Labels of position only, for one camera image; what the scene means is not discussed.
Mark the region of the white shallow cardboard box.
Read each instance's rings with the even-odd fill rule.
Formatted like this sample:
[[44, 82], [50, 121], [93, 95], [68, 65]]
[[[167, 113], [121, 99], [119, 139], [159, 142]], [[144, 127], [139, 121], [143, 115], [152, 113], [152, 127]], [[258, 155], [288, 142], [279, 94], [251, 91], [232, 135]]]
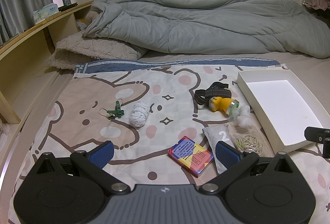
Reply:
[[237, 85], [252, 107], [275, 153], [309, 145], [306, 127], [329, 128], [329, 114], [290, 70], [240, 71]]

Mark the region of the pink clothes pile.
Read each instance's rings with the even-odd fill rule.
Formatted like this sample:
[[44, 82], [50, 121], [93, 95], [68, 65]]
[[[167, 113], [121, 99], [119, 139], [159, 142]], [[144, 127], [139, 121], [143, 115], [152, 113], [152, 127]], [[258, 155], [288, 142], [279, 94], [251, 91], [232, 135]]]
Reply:
[[329, 9], [329, 0], [311, 0], [311, 1], [304, 0], [303, 5], [309, 9], [314, 9], [314, 10], [320, 9], [325, 11]]

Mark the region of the wooden bedside shelf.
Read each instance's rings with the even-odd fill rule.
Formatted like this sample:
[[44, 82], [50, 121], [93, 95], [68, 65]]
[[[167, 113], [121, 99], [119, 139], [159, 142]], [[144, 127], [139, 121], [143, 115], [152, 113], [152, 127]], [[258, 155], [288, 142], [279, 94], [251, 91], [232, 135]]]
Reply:
[[1, 116], [18, 124], [29, 106], [30, 97], [19, 101], [25, 87], [46, 72], [45, 60], [55, 51], [57, 42], [78, 32], [77, 19], [83, 19], [92, 2], [58, 12], [1, 47]]

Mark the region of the beige fluffy blanket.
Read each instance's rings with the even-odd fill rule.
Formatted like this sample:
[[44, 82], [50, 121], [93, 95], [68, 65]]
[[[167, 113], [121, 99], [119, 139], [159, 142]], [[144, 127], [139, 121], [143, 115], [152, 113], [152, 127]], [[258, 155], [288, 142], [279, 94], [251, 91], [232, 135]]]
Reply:
[[108, 38], [83, 37], [78, 32], [57, 42], [55, 52], [45, 61], [48, 67], [74, 70], [77, 64], [96, 60], [124, 59], [139, 60], [147, 49]]

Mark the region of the grey disposable seat cushion pack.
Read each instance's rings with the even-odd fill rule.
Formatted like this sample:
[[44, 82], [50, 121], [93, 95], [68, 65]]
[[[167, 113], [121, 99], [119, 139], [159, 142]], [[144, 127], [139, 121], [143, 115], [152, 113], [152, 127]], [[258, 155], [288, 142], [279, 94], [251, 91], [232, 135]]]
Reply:
[[244, 158], [244, 154], [236, 149], [230, 139], [227, 126], [205, 127], [203, 128], [203, 134], [211, 147], [218, 174], [228, 170]]

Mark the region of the colourful card game box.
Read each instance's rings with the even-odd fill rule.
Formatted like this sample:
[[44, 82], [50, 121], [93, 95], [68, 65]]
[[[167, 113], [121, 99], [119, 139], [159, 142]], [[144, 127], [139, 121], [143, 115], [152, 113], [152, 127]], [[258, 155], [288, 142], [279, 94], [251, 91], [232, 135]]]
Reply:
[[214, 160], [212, 152], [183, 136], [167, 152], [168, 156], [195, 177], [199, 177]]

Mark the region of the grey curtain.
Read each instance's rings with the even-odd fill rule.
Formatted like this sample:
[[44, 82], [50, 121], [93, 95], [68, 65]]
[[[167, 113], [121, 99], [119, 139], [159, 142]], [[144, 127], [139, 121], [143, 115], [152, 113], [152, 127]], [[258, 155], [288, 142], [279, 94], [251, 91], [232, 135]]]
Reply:
[[35, 25], [34, 11], [51, 4], [53, 0], [0, 0], [1, 43], [21, 34]]

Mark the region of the cartoon bear print cloth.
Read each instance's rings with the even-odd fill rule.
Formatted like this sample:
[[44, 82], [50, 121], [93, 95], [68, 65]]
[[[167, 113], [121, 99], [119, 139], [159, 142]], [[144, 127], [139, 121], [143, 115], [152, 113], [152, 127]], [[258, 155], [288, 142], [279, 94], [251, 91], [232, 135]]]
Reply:
[[329, 223], [329, 114], [255, 58], [78, 65], [9, 223]]

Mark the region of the tissue box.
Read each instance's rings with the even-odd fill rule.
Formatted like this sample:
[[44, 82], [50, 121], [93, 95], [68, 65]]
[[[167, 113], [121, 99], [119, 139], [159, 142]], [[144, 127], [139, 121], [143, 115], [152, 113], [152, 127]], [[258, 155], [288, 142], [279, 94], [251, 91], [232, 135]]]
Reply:
[[42, 7], [40, 10], [35, 10], [33, 12], [34, 23], [38, 24], [44, 19], [56, 14], [57, 12], [59, 12], [58, 5], [53, 2]]

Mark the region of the grey-green duvet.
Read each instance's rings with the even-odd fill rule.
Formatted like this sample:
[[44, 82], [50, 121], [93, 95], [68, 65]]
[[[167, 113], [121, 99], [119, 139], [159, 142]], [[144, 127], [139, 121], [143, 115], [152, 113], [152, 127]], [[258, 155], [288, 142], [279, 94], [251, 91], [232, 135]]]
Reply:
[[99, 0], [85, 29], [162, 53], [329, 57], [329, 27], [291, 0]]

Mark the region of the green plastic clothes pegs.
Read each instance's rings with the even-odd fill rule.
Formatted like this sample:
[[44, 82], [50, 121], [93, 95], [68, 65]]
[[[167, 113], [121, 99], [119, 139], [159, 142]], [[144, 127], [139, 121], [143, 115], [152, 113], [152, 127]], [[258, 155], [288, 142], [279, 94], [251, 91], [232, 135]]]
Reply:
[[109, 120], [113, 120], [115, 118], [121, 118], [125, 115], [124, 110], [121, 109], [120, 102], [117, 100], [115, 103], [115, 109], [114, 110], [107, 110], [107, 118]]

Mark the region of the white yarn ball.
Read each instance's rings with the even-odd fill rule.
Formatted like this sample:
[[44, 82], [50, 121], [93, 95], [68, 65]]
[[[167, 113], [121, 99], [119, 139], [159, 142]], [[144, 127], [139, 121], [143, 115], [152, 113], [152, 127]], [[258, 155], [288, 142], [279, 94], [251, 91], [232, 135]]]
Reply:
[[149, 105], [146, 102], [137, 102], [131, 111], [129, 116], [129, 123], [135, 127], [143, 127], [147, 121], [149, 115]]

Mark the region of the yellow headlamp with strap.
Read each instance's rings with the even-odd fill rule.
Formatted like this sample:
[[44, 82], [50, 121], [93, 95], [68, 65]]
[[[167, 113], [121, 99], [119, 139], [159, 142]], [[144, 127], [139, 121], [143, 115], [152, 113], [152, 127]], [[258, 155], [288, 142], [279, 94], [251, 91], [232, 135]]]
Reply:
[[239, 108], [239, 102], [232, 98], [229, 85], [221, 82], [212, 83], [207, 89], [198, 89], [194, 93], [198, 105], [206, 105], [212, 112], [220, 111], [230, 117]]

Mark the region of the bag of rubber bands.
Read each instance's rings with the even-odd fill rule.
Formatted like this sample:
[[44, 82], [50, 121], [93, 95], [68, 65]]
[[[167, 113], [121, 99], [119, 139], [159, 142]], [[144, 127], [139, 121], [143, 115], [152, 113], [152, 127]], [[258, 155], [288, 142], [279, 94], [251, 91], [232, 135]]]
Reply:
[[229, 124], [230, 139], [240, 152], [255, 152], [261, 157], [266, 157], [264, 139], [255, 126], [242, 128]]

